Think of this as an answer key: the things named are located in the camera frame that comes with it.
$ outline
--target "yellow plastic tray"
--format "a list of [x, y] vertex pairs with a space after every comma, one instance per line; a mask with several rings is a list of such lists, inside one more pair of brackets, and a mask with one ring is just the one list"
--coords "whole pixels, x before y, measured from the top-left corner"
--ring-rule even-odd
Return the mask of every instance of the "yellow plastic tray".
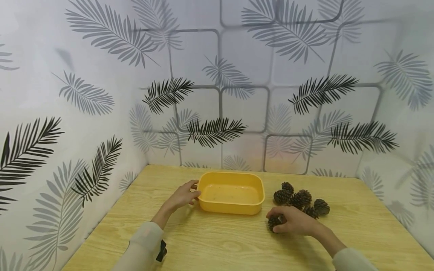
[[197, 189], [199, 204], [207, 212], [255, 215], [265, 199], [262, 180], [250, 173], [207, 172]]

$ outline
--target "left hand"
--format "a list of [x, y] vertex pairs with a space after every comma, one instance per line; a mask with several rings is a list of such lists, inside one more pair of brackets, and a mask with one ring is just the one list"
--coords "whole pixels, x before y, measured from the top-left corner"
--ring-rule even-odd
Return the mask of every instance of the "left hand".
[[191, 180], [190, 182], [178, 187], [175, 193], [166, 200], [163, 206], [174, 212], [184, 205], [193, 205], [193, 200], [199, 200], [197, 197], [201, 195], [201, 192], [196, 190], [196, 184], [198, 182], [198, 180]]

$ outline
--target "wooden tabletop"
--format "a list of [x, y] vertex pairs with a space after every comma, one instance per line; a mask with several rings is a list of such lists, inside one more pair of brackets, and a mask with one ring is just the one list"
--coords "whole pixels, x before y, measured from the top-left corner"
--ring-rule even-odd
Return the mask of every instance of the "wooden tabletop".
[[[64, 267], [64, 271], [107, 271], [121, 257], [137, 228], [149, 221], [181, 184], [210, 169], [149, 165], [122, 195]], [[199, 205], [178, 210], [163, 239], [168, 254], [161, 271], [332, 271], [331, 259], [313, 238], [273, 234], [266, 213], [284, 181], [325, 199], [331, 212], [320, 221], [381, 271], [434, 270], [434, 261], [369, 188], [353, 178], [255, 173], [266, 199], [258, 215], [204, 212]]]

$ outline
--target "leaf pattern wallpaper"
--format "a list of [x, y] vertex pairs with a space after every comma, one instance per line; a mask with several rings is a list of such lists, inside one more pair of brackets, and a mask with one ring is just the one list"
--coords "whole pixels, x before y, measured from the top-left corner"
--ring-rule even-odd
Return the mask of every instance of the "leaf pattern wallpaper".
[[434, 257], [433, 40], [426, 22], [384, 29], [395, 5], [13, 5], [19, 27], [0, 29], [0, 269], [61, 270], [148, 164], [356, 177]]

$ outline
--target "sleeve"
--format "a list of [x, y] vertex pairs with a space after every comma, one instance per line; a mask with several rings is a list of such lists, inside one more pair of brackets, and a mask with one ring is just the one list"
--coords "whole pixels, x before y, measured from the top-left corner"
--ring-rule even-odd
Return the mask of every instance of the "sleeve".
[[160, 252], [163, 230], [154, 222], [145, 222], [131, 237], [129, 246], [112, 271], [144, 271]]
[[344, 248], [333, 258], [336, 271], [378, 271], [362, 253], [353, 248]]

